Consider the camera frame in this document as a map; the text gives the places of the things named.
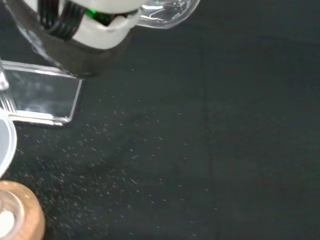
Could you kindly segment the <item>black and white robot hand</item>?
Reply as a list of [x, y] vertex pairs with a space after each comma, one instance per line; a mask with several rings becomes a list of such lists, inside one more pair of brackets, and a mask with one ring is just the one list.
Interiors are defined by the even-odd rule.
[[105, 72], [127, 45], [144, 0], [4, 0], [17, 29], [49, 63], [74, 76]]

